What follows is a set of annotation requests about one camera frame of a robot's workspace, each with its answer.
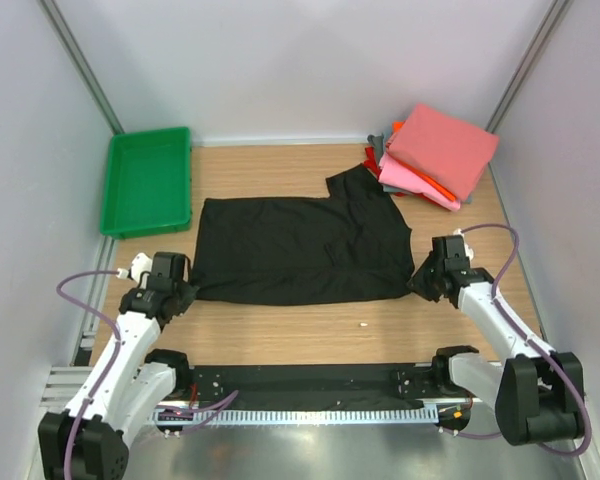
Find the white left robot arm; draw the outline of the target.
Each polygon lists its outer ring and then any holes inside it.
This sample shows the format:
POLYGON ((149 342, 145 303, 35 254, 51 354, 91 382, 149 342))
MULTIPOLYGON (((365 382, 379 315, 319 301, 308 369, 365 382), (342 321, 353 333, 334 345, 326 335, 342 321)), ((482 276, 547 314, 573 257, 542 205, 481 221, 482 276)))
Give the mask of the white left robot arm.
POLYGON ((39 423, 44 478, 123 478, 130 448, 155 407, 190 392, 187 356, 151 348, 196 299, 190 271, 187 255, 170 252, 139 253, 129 268, 114 271, 135 285, 121 297, 116 318, 100 317, 112 334, 78 392, 39 423))

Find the black t shirt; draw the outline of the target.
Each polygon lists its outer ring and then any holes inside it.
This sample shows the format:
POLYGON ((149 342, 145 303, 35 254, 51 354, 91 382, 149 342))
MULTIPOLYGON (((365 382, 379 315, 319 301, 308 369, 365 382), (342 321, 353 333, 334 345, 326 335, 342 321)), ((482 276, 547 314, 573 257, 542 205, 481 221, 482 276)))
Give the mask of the black t shirt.
POLYGON ((408 294, 411 229, 363 165, 327 178, 328 196, 212 199, 190 282, 201 300, 268 306, 408 294))

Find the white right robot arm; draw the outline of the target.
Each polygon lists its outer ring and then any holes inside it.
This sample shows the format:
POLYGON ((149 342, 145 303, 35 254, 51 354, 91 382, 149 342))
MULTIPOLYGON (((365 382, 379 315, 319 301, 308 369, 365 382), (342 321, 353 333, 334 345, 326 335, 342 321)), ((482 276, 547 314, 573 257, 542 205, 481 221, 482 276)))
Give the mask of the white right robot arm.
POLYGON ((435 237, 409 288, 427 301, 447 299, 480 329, 499 361, 491 363, 471 346, 440 348, 432 359, 432 387, 444 396, 461 389, 479 398, 513 446, 547 448, 553 441, 578 439, 572 453, 582 454, 592 427, 581 362, 536 335, 504 298, 501 278, 471 260, 463 231, 435 237))

